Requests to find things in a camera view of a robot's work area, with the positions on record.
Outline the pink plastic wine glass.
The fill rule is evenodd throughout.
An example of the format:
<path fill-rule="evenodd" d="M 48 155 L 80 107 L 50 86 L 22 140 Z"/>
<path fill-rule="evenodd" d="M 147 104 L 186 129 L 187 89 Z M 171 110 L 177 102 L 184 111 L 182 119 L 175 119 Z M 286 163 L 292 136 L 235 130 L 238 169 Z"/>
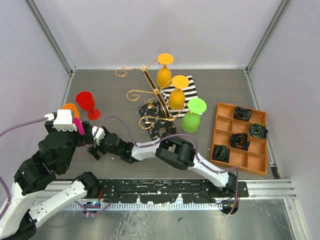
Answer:
<path fill-rule="evenodd" d="M 85 130 L 83 128 L 83 125 L 82 125 L 82 121 L 77 118 L 77 117 L 74 117 L 73 118 L 73 123 L 75 124 L 76 128 L 77 128 L 77 131 L 80 135 L 80 140 L 82 143 L 85 143 L 85 141 L 83 140 L 83 136 L 85 135 Z"/>

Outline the gold wine glass rack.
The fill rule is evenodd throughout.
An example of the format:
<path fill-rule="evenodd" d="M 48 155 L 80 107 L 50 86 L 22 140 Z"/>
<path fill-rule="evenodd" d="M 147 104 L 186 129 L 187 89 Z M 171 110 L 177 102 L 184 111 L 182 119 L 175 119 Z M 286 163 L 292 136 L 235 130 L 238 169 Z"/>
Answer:
<path fill-rule="evenodd" d="M 141 93 L 152 95 L 150 99 L 145 101 L 144 105 L 138 108 L 138 112 L 141 116 L 138 122 L 139 126 L 148 131 L 152 140 L 159 139 L 163 134 L 161 131 L 163 131 L 166 135 L 178 133 L 175 125 L 173 124 L 173 121 L 176 119 L 176 117 L 171 115 L 168 101 L 165 100 L 162 94 L 165 86 L 167 86 L 171 80 L 169 79 L 164 86 L 156 86 L 150 73 L 148 72 L 148 68 L 151 67 L 155 62 L 158 62 L 164 68 L 172 63 L 171 61 L 155 59 L 148 66 L 142 65 L 140 68 L 120 67 L 115 71 L 115 74 L 121 78 L 128 74 L 128 70 L 141 71 L 150 85 L 151 91 L 132 89 L 127 92 L 126 97 L 129 101 L 135 102 L 140 98 Z"/>

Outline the green plastic wine glass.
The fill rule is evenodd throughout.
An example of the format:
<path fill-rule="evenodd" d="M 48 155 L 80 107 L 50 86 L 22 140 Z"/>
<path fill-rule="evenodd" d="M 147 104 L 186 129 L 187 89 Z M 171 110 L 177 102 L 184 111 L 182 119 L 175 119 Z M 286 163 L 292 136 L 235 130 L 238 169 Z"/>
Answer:
<path fill-rule="evenodd" d="M 200 126 L 201 115 L 207 110 L 207 104 L 197 97 L 192 98 L 187 107 L 188 112 L 182 118 L 181 128 L 186 133 L 195 133 Z"/>

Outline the yellow wine glass cluster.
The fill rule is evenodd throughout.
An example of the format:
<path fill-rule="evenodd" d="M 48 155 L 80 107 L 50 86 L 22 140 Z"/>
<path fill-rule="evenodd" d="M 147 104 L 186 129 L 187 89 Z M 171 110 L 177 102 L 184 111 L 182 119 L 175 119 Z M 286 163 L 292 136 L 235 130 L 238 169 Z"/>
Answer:
<path fill-rule="evenodd" d="M 157 61 L 162 68 L 157 72 L 156 83 L 160 88 L 167 88 L 171 84 L 172 73 L 171 70 L 167 67 L 174 61 L 174 57 L 169 53 L 161 53 L 157 57 Z"/>

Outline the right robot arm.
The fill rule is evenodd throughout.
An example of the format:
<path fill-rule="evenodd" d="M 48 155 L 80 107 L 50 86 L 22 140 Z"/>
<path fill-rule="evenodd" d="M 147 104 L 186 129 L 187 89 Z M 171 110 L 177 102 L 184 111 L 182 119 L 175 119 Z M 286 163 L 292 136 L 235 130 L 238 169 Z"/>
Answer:
<path fill-rule="evenodd" d="M 144 143 L 124 141 L 104 127 L 94 126 L 92 134 L 93 144 L 87 151 L 96 160 L 100 159 L 100 153 L 117 155 L 130 164 L 158 158 L 175 169 L 199 174 L 217 187 L 225 197 L 231 197 L 237 191 L 237 175 L 202 157 L 197 145 L 182 138 L 188 137 L 187 134 L 164 134 L 159 139 Z"/>

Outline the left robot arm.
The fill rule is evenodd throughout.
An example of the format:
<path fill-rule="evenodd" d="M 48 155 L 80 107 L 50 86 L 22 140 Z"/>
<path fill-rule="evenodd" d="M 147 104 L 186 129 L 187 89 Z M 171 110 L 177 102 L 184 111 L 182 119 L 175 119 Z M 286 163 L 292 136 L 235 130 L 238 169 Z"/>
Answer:
<path fill-rule="evenodd" d="M 29 240 L 37 228 L 68 204 L 99 195 L 101 183 L 87 171 L 57 195 L 39 205 L 33 204 L 57 176 L 67 172 L 76 148 L 94 142 L 93 127 L 88 121 L 82 124 L 84 134 L 78 130 L 58 131 L 54 129 L 53 121 L 45 122 L 47 136 L 38 143 L 38 151 L 18 168 L 9 196 L 1 207 L 2 240 Z"/>

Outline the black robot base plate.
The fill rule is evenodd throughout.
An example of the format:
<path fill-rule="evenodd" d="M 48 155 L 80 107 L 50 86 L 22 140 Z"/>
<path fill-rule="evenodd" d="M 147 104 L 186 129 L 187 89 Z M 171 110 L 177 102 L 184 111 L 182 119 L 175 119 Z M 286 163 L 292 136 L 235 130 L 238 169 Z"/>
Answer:
<path fill-rule="evenodd" d="M 104 203 L 135 204 L 140 200 L 143 204 L 172 204 L 181 196 L 184 204 L 202 204 L 235 195 L 207 179 L 102 179 L 100 187 Z"/>

